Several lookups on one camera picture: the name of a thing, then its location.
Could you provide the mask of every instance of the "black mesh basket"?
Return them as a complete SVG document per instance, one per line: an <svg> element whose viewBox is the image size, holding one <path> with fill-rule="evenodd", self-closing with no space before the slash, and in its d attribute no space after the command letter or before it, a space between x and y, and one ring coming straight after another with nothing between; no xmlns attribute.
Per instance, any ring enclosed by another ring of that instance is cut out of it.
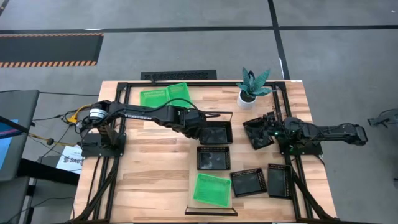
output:
<svg viewBox="0 0 398 224"><path fill-rule="evenodd" d="M270 197L292 199L292 167L268 164L268 194Z"/></svg>
<svg viewBox="0 0 398 224"><path fill-rule="evenodd" d="M229 147L197 147L198 170L230 170Z"/></svg>
<svg viewBox="0 0 398 224"><path fill-rule="evenodd" d="M261 168L231 173L235 197L267 192L266 180Z"/></svg>
<svg viewBox="0 0 398 224"><path fill-rule="evenodd" d="M232 125L230 121L207 121L199 137L200 144L231 144Z"/></svg>
<svg viewBox="0 0 398 224"><path fill-rule="evenodd" d="M265 125L261 124L262 119L262 117L255 118L243 123L244 132L255 150L274 144L274 140L265 130Z"/></svg>

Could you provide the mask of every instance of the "gray floor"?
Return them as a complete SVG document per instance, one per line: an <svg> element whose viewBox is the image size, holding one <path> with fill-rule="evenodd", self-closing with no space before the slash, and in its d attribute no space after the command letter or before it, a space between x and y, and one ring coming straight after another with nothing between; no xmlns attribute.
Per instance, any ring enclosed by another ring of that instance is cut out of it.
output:
<svg viewBox="0 0 398 224"><path fill-rule="evenodd" d="M398 24L395 0L274 0L280 26ZM0 30L92 29L175 26L270 26L267 0L10 0ZM326 171L338 216L343 220L396 223L398 150L392 128L370 128L367 118L396 107L398 30L282 31L291 79L303 80L317 124L358 123L364 147L326 142ZM98 94L103 80L138 80L141 72L217 69L219 79L240 78L241 67L256 73L271 68L281 79L273 31L106 34L95 67L2 68L0 91L39 89ZM35 118L96 101L95 96L40 95ZM40 122L35 133L59 138L59 121ZM73 131L65 142L76 142ZM27 143L24 157L48 149ZM40 202L53 196L42 182ZM75 189L65 188L65 195ZM64 222L70 202L40 207L33 223Z"/></svg>

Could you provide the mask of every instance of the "green tray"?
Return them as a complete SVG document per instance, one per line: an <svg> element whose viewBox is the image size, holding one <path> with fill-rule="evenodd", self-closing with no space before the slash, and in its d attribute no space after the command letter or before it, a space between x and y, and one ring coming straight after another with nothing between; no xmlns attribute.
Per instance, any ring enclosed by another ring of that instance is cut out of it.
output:
<svg viewBox="0 0 398 224"><path fill-rule="evenodd" d="M176 99L176 98L183 98L191 102L191 98L189 96L189 91L188 91L188 86L186 83L179 83L176 85L170 85L166 87L167 89L167 94L169 97L169 100ZM191 105L185 101L182 100L175 100L170 103L171 105L174 106L182 106L186 108L191 108Z"/></svg>
<svg viewBox="0 0 398 224"><path fill-rule="evenodd" d="M231 195L231 180L198 174L193 199L212 205L227 207Z"/></svg>
<svg viewBox="0 0 398 224"><path fill-rule="evenodd" d="M140 105L156 108L168 100L166 89L156 89L140 92Z"/></svg>

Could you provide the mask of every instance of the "wooden table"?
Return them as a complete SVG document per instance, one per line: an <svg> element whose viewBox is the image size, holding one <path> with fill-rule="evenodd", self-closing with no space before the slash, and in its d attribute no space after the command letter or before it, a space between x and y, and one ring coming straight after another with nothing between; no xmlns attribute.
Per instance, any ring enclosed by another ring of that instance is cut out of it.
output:
<svg viewBox="0 0 398 224"><path fill-rule="evenodd" d="M292 115L312 122L310 108L301 81L286 81ZM117 81L103 82L98 100L114 100ZM129 103L139 105L139 93L156 87L133 87ZM195 105L205 111L232 111L233 141L232 170L261 167L267 181L268 163L284 164L277 144L253 150L242 123L274 110L272 95L259 97L253 110L242 110L236 104L239 89L235 86L190 87ZM279 94L280 106L284 111ZM257 194L235 198L232 206L237 217L184 215L188 205L190 153L196 153L197 140L156 125L150 121L126 120L126 150L119 164L111 222L272 222L294 221L291 200L269 198ZM336 216L325 168L315 156L302 156L309 191L331 216ZM87 158L83 164L75 197L75 211L80 214L86 206L96 158ZM91 196L98 187L101 166L95 177ZM301 214L305 217L302 194L297 189ZM104 217L107 192L101 203L100 218Z"/></svg>

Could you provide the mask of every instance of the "white pot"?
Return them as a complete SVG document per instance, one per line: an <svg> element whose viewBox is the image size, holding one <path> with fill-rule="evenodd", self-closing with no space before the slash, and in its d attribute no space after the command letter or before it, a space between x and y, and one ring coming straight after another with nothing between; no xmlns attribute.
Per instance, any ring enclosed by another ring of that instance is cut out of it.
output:
<svg viewBox="0 0 398 224"><path fill-rule="evenodd" d="M246 101L242 100L241 93L242 93L242 90L239 92L238 99L236 100L236 102L238 103L238 106L245 110L249 110L249 109L253 108L253 106L256 104L257 97L252 102L246 102Z"/></svg>

